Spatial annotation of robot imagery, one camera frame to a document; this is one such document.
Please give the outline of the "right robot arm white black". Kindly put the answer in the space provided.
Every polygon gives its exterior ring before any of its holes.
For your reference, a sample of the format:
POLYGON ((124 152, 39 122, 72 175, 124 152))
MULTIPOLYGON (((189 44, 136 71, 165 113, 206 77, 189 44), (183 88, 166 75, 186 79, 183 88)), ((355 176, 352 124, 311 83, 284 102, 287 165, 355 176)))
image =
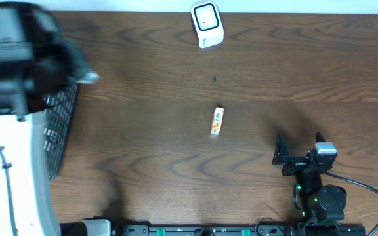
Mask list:
POLYGON ((272 164, 282 166, 283 176, 294 176, 295 207, 304 212, 308 225, 335 224, 344 219, 346 191, 323 185, 322 174, 333 168, 337 149, 318 132, 314 147, 305 156, 292 156, 283 136, 277 136, 272 164))

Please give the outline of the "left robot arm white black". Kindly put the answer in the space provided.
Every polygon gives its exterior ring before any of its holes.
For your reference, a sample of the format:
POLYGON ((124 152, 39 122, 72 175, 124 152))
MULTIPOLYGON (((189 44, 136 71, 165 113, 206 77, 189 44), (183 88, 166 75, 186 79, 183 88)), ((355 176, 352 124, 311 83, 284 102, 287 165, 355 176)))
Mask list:
POLYGON ((45 159, 45 97, 97 80, 51 13, 0 2, 0 235, 114 234, 106 218, 58 221, 45 159))

